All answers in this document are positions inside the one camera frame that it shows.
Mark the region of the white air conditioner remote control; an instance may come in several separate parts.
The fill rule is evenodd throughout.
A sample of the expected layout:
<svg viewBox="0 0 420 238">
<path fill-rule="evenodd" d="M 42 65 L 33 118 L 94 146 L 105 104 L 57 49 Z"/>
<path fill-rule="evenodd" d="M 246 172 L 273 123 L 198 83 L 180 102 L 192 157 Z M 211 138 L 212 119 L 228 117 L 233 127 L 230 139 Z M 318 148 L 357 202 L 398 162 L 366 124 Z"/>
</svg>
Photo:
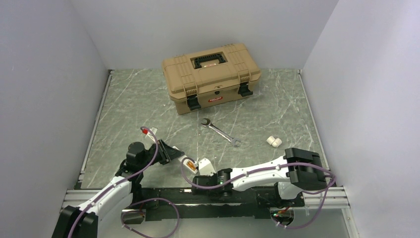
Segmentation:
<svg viewBox="0 0 420 238">
<path fill-rule="evenodd" d="M 178 158 L 178 160 L 181 163 L 181 165 L 191 173 L 196 174 L 199 171 L 197 163 L 188 156 L 181 156 Z"/>
</svg>

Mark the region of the orange battery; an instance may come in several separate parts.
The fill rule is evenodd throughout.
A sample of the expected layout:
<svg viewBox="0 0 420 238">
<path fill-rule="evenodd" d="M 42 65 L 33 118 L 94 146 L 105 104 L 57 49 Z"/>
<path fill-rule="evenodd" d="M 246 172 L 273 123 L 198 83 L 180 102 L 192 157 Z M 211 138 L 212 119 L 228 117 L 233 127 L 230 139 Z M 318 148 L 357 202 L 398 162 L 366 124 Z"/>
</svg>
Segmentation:
<svg viewBox="0 0 420 238">
<path fill-rule="evenodd" d="M 187 162 L 187 166 L 192 170 L 192 171 L 195 171 L 196 170 L 196 167 L 195 167 L 195 165 L 192 163 L 192 162 Z"/>
</svg>

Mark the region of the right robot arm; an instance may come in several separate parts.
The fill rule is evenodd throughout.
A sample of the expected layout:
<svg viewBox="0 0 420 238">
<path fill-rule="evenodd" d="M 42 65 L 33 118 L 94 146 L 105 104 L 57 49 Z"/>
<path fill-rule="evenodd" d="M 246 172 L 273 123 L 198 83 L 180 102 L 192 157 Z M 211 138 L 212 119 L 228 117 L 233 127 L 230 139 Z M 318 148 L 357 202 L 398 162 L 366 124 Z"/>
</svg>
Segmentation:
<svg viewBox="0 0 420 238">
<path fill-rule="evenodd" d="M 212 176 L 195 176 L 190 185 L 194 195 L 222 198 L 230 196 L 233 191 L 242 192 L 272 183 L 274 202 L 284 206 L 300 192 L 325 190 L 326 173 L 318 153 L 287 148 L 284 156 L 270 162 L 245 168 L 222 169 Z"/>
</svg>

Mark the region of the white pipe elbow fitting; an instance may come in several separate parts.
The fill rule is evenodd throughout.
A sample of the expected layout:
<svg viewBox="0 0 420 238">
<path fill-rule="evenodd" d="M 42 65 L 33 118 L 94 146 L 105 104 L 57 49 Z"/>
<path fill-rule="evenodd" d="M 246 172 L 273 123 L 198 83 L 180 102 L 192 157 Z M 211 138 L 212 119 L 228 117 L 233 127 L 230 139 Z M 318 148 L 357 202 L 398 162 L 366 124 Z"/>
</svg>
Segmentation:
<svg viewBox="0 0 420 238">
<path fill-rule="evenodd" d="M 268 137 L 266 142 L 274 148 L 278 148 L 282 144 L 282 140 L 274 136 Z"/>
</svg>

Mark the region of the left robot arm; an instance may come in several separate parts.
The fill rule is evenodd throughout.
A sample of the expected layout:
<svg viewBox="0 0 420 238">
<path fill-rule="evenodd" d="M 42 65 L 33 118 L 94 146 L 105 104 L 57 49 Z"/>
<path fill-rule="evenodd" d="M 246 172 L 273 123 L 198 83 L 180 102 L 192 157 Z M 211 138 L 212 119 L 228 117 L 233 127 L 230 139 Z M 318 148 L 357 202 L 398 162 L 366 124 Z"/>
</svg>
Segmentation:
<svg viewBox="0 0 420 238">
<path fill-rule="evenodd" d="M 120 215 L 123 209 L 160 201 L 160 198 L 150 198 L 148 193 L 142 192 L 144 171 L 155 163 L 165 165 L 184 154 L 162 140 L 149 149 L 142 142 L 131 143 L 126 158 L 106 187 L 82 204 L 68 205 L 61 211 L 52 237 L 97 238 L 105 223 L 113 215 Z"/>
</svg>

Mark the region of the silver combination wrench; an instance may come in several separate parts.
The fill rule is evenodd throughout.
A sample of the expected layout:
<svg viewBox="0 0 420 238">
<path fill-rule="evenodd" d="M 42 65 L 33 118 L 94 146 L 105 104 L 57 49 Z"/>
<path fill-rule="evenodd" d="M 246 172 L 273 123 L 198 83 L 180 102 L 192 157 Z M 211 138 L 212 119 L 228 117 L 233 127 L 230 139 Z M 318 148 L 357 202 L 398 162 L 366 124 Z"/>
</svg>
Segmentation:
<svg viewBox="0 0 420 238">
<path fill-rule="evenodd" d="M 210 119 L 208 119 L 208 118 L 202 119 L 201 125 L 214 130 L 216 133 L 221 135 L 223 138 L 227 139 L 232 144 L 232 146 L 234 146 L 234 147 L 239 147 L 240 146 L 239 143 L 241 142 L 241 140 L 239 140 L 238 138 L 230 136 L 229 134 L 225 133 L 224 131 L 222 131 L 221 129 L 219 129 L 215 125 L 213 125 Z"/>
</svg>

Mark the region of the tan plastic toolbox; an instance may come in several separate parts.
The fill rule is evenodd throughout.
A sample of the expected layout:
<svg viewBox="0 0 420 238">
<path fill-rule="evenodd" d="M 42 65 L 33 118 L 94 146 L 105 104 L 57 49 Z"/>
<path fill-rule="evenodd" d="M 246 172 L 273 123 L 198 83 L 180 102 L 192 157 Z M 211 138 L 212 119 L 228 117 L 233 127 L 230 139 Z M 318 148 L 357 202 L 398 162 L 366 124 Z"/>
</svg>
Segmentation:
<svg viewBox="0 0 420 238">
<path fill-rule="evenodd" d="M 243 43 L 164 59 L 161 67 L 179 115 L 250 97 L 262 74 Z"/>
</svg>

